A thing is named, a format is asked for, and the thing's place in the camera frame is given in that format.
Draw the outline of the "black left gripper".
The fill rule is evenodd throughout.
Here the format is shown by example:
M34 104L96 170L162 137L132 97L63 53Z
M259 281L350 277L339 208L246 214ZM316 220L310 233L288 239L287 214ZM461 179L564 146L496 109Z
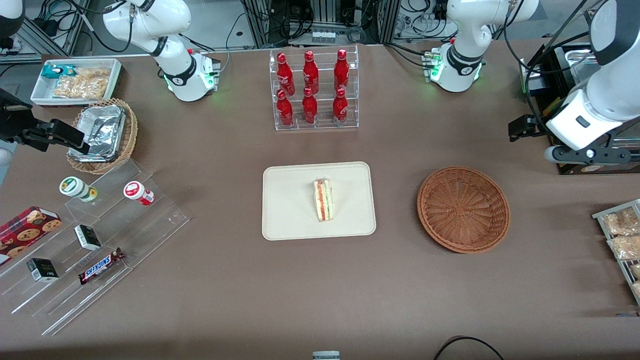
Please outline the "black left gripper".
M519 139L546 136L544 122L532 114L524 114L509 123L509 142Z

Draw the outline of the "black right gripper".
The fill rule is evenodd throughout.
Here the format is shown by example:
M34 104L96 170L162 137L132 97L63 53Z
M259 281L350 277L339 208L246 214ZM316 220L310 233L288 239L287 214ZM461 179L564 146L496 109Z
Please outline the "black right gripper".
M84 141L85 133L68 123L52 119L48 128L34 127L32 105L27 104L2 89L0 91L0 139L13 143L16 137L22 136L22 144L39 152L46 152L50 146L62 145L78 151L89 153L90 146Z

